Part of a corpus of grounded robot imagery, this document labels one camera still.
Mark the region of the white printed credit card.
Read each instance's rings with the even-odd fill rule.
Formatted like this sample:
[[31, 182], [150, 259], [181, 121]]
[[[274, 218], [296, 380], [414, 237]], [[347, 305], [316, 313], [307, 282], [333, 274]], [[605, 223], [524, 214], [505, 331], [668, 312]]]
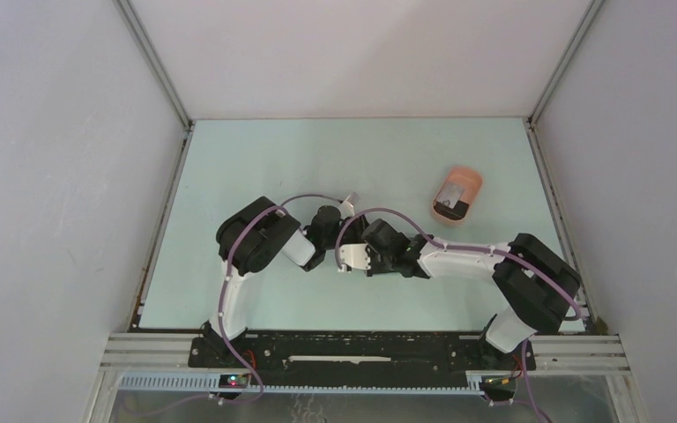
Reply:
[[465, 188], [454, 182], [446, 182], [440, 189], [436, 201], [449, 208], [454, 208], [465, 193]]

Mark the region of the black gold-print credit card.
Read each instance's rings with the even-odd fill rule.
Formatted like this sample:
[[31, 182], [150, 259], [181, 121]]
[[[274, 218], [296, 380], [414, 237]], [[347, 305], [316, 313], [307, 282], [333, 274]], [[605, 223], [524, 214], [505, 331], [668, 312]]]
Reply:
[[436, 202], [434, 210], [447, 220], [458, 222], [465, 218], [470, 205], [466, 202], [457, 200], [454, 204], [449, 200]]

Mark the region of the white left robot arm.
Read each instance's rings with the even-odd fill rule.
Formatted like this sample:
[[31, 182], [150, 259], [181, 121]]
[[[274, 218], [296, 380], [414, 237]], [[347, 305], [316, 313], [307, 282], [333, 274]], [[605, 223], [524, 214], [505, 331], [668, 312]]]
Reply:
[[[288, 204], [303, 198], [330, 202], [319, 207], [306, 226], [286, 210]], [[303, 271], [313, 271], [334, 250], [339, 229], [355, 214], [357, 203], [354, 193], [345, 198], [300, 194], [279, 204], [259, 197], [220, 225], [215, 240], [224, 280], [216, 311], [209, 319], [217, 334], [209, 354], [222, 367], [232, 367], [242, 359], [243, 343], [237, 337], [248, 328], [249, 297], [254, 292], [247, 279], [263, 271], [279, 255]]]

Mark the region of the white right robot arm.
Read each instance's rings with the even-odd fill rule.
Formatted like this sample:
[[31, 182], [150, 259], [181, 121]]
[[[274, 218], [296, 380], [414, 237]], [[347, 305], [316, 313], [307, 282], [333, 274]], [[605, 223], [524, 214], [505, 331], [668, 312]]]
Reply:
[[532, 234], [495, 244], [457, 244], [416, 234], [408, 237], [379, 219], [364, 229], [367, 274], [405, 278], [466, 278], [495, 286], [507, 304], [485, 326], [480, 362], [499, 368], [530, 336], [558, 331], [582, 285], [577, 271]]

